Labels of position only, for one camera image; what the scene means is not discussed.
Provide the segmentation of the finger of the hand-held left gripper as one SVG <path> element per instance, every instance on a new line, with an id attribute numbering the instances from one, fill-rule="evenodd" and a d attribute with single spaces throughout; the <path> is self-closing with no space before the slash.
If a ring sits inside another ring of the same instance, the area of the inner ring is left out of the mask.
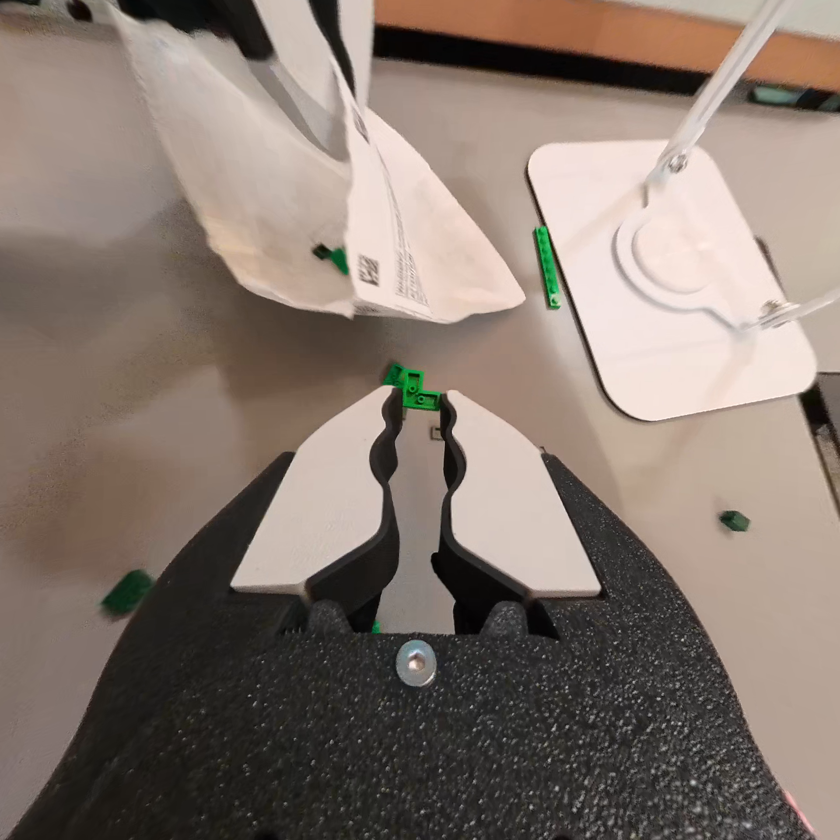
<path id="1" fill-rule="evenodd" d="M 250 76 L 302 137 L 347 161 L 332 59 L 347 71 L 341 2 L 229 2 L 231 35 Z"/>
<path id="2" fill-rule="evenodd" d="M 374 2 L 309 1 L 309 6 L 356 104 L 366 109 L 371 82 Z"/>

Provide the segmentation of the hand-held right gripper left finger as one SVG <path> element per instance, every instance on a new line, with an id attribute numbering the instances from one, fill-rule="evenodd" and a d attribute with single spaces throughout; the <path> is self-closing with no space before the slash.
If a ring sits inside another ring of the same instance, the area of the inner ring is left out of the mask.
<path id="1" fill-rule="evenodd" d="M 390 488 L 403 395 L 382 385 L 298 448 L 240 561 L 231 587 L 335 602 L 369 633 L 396 575 L 400 533 Z"/>

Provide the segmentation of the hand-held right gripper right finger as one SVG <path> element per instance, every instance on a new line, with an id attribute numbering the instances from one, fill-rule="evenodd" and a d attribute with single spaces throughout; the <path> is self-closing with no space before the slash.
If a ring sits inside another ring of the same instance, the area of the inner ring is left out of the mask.
<path id="1" fill-rule="evenodd" d="M 432 555 L 454 599 L 457 634 L 477 634 L 512 602 L 533 634 L 555 634 L 543 602 L 602 597 L 602 583 L 542 450 L 504 419 L 450 390 L 442 396 L 446 493 Z"/>

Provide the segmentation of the white paper bag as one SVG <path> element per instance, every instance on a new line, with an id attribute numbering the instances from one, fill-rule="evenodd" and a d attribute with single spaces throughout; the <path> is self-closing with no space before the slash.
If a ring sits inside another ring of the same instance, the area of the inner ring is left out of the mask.
<path id="1" fill-rule="evenodd" d="M 520 306 L 504 259 L 335 59 L 347 161 L 249 75 L 229 2 L 113 2 L 157 133 L 208 244 L 249 291 L 300 310 L 452 323 Z M 348 276 L 312 249 L 344 248 Z"/>

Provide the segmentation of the grey desk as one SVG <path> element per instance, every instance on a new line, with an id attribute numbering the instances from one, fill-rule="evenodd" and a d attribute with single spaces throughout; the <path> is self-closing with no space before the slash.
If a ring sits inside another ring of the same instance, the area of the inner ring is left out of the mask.
<path id="1" fill-rule="evenodd" d="M 752 734 L 838 838 L 838 511 L 796 398 L 666 423 L 602 393 L 543 302 L 526 178 L 550 142 L 659 140 L 687 97 L 377 60 L 371 105 L 432 166 L 527 300 L 440 327 L 247 292 L 207 246 L 118 37 L 2 16 L 2 838 L 49 779 L 154 575 L 391 362 L 557 455 L 656 554 Z M 748 532 L 723 527 L 734 509 Z"/>

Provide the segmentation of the brown wooden board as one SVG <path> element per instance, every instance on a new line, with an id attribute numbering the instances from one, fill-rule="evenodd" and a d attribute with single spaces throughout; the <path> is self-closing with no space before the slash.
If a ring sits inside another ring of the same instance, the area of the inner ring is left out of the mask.
<path id="1" fill-rule="evenodd" d="M 577 1 L 376 1 L 376 24 L 430 35 L 711 73 L 741 26 L 638 4 Z M 838 37 L 777 30 L 744 76 L 838 91 Z"/>

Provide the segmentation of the long green brick plate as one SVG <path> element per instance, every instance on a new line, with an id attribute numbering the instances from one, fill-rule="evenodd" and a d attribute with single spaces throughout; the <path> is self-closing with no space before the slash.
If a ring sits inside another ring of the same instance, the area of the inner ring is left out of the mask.
<path id="1" fill-rule="evenodd" d="M 534 228 L 533 239 L 539 258 L 545 302 L 548 309 L 558 310 L 562 306 L 560 275 L 547 227 L 542 225 Z"/>

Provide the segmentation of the black object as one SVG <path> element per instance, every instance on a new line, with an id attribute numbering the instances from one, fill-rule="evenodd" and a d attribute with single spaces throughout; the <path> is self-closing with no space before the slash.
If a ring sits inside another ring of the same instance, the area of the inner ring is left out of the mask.
<path id="1" fill-rule="evenodd" d="M 839 373 L 819 373 L 799 400 L 835 507 L 839 508 Z"/>

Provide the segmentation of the dark green object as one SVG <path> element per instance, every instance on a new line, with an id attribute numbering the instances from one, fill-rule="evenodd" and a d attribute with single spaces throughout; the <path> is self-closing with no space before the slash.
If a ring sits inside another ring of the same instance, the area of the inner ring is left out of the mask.
<path id="1" fill-rule="evenodd" d="M 816 88 L 756 83 L 749 90 L 748 101 L 773 108 L 839 113 L 839 93 Z"/>

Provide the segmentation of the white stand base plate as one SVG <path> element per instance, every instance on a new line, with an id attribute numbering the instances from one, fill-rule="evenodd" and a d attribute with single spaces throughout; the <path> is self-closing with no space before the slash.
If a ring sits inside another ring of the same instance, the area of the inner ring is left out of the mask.
<path id="1" fill-rule="evenodd" d="M 622 413 L 660 422 L 804 392 L 799 321 L 699 139 L 794 2 L 764 2 L 664 141 L 547 143 L 528 179 L 595 372 Z"/>

